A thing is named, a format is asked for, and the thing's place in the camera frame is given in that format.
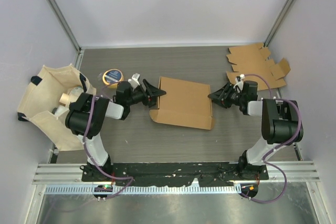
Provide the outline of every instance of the white wall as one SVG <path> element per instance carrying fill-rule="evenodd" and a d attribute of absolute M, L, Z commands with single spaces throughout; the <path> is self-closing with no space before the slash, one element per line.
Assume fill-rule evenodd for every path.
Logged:
<path fill-rule="evenodd" d="M 0 0 L 0 222 L 24 223 L 39 162 L 51 141 L 16 109 L 31 76 L 42 65 L 61 67 L 76 52 L 46 0 Z"/>
<path fill-rule="evenodd" d="M 297 0 L 270 45 L 291 66 L 283 96 L 298 101 L 304 137 L 300 146 L 316 164 L 331 210 L 336 206 L 336 2 Z"/>
<path fill-rule="evenodd" d="M 82 46 L 264 41 L 285 0 L 56 0 Z"/>

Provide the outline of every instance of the unfolded cardboard sheet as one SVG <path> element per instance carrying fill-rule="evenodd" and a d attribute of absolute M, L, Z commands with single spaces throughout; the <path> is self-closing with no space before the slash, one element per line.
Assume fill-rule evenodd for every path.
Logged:
<path fill-rule="evenodd" d="M 266 79 L 271 88 L 280 88 L 286 85 L 285 77 L 290 71 L 289 63 L 282 59 L 275 64 L 273 59 L 267 59 L 271 52 L 263 43 L 255 43 L 247 46 L 230 47 L 231 54 L 227 55 L 232 63 L 234 72 L 227 71 L 227 76 L 232 84 L 235 84 L 236 76 L 240 74 L 255 73 Z M 249 76 L 245 80 L 256 81 L 258 90 L 267 89 L 266 84 L 258 77 Z"/>
<path fill-rule="evenodd" d="M 205 130 L 214 127 L 210 85 L 160 77 L 159 88 L 167 94 L 159 97 L 158 109 L 150 110 L 154 122 Z"/>

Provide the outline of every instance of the cardboard box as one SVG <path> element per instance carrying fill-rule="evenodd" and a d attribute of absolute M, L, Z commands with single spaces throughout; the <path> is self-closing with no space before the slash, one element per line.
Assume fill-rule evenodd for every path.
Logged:
<path fill-rule="evenodd" d="M 282 59 L 275 64 L 273 59 L 267 59 L 271 52 L 263 43 L 256 43 L 247 46 L 230 47 L 231 54 L 227 55 L 234 72 L 226 72 L 230 82 L 235 84 L 236 76 L 240 74 L 256 73 L 266 79 L 271 88 L 280 88 L 286 85 L 285 77 L 289 71 L 289 63 Z M 246 77 L 245 80 L 256 81 L 258 90 L 267 89 L 266 84 L 258 77 Z"/>
<path fill-rule="evenodd" d="M 214 127 L 210 85 L 160 77 L 159 88 L 167 94 L 159 97 L 157 110 L 150 110 L 154 122 L 205 130 Z"/>

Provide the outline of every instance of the tape roll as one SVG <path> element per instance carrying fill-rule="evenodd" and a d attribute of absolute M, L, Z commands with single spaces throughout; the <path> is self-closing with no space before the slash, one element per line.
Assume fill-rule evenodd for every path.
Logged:
<path fill-rule="evenodd" d="M 124 80 L 124 76 L 119 69 L 110 69 L 103 74 L 102 79 L 105 85 L 109 85 L 110 89 L 115 89 L 118 85 L 118 82 Z"/>

